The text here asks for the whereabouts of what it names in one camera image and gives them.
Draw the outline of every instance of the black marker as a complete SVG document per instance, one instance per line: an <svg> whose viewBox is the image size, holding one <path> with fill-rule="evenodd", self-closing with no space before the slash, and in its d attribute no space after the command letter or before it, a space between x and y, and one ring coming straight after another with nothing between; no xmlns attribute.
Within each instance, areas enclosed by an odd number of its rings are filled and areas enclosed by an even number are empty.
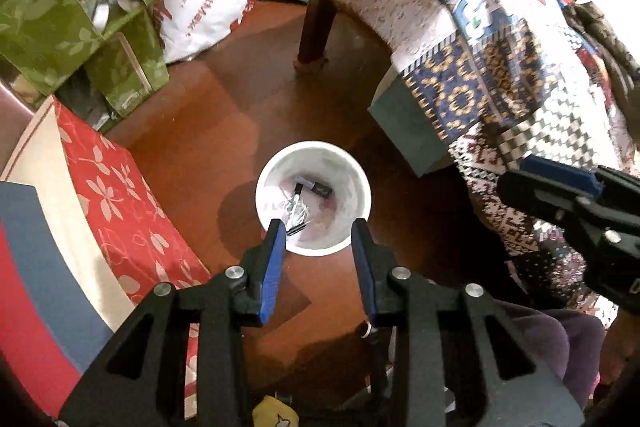
<svg viewBox="0 0 640 427"><path fill-rule="evenodd" d="M299 223L297 224L295 227L291 227L291 230L287 230L287 237L294 235L298 232L300 232L301 230L304 230L305 227L311 223L311 221L313 221L313 219L309 219L308 221L305 221L304 223Z"/></svg>
<svg viewBox="0 0 640 427"><path fill-rule="evenodd" d="M327 187L326 185L322 185L319 182L311 182L309 180L307 180L306 178L303 178L302 176L298 176L296 178L296 181L298 183L302 183L303 185L305 185L306 188L308 188L309 190L311 190L311 192L313 192L314 194L317 194L318 196L320 196L321 198L328 198L329 196L331 196L332 194L332 190L331 187Z"/></svg>

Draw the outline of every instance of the patchwork quilt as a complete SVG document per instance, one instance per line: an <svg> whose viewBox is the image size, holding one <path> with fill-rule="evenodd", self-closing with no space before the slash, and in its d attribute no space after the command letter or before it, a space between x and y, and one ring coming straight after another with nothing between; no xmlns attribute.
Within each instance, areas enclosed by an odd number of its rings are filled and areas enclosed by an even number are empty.
<svg viewBox="0 0 640 427"><path fill-rule="evenodd" d="M584 261L562 230L505 206L495 189L506 166L531 153L580 168L628 166L620 115L614 128L602 82L555 0L338 1L391 48L534 305L583 305Z"/></svg>

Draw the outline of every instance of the white cup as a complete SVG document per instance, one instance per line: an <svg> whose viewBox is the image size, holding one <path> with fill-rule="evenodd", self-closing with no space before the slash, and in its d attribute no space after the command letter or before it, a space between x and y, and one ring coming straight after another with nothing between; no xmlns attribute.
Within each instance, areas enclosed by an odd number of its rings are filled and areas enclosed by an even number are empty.
<svg viewBox="0 0 640 427"><path fill-rule="evenodd" d="M367 219L371 210L371 188L362 167L343 149L326 142L306 141L285 147L264 166L255 188L255 208L263 229L271 219L283 219L274 207L274 194L284 180L303 176L331 187L335 198L335 217L326 232L309 236L305 230L287 237L287 250L300 255L320 257L351 244L351 225L357 217ZM319 198L303 189L305 198Z"/></svg>

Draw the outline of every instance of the blue gripper pad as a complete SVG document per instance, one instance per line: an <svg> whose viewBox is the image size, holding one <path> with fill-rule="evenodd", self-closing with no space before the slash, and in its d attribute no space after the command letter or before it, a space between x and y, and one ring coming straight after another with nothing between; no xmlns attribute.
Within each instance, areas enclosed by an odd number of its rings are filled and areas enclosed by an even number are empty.
<svg viewBox="0 0 640 427"><path fill-rule="evenodd" d="M520 161L520 171L535 174L541 178L576 188L597 199L602 195L604 183L599 182L595 174L589 171L529 155Z"/></svg>
<svg viewBox="0 0 640 427"><path fill-rule="evenodd" d="M356 266L358 284L360 285L362 307L367 317L369 317L369 322L373 324L378 317L378 309L376 306L373 275L369 266L369 260L365 254L367 248L366 242L369 241L372 243L373 241L366 221L362 220L365 229L363 229L358 221L359 220L354 221L353 225L351 225L351 251L353 251L353 262Z"/></svg>
<svg viewBox="0 0 640 427"><path fill-rule="evenodd" d="M262 295L260 302L260 321L269 322L276 307L276 296L282 275L282 260L287 242L287 232L284 223L279 219L272 219L264 239L263 245L270 247L269 262L262 279Z"/></svg>

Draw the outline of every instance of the white plastic bag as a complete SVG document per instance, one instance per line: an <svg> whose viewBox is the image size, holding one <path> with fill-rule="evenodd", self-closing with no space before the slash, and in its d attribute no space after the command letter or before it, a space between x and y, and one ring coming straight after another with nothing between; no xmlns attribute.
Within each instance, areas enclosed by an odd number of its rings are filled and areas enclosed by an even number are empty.
<svg viewBox="0 0 640 427"><path fill-rule="evenodd" d="M164 61L190 58L224 39L255 0L158 0L153 5Z"/></svg>

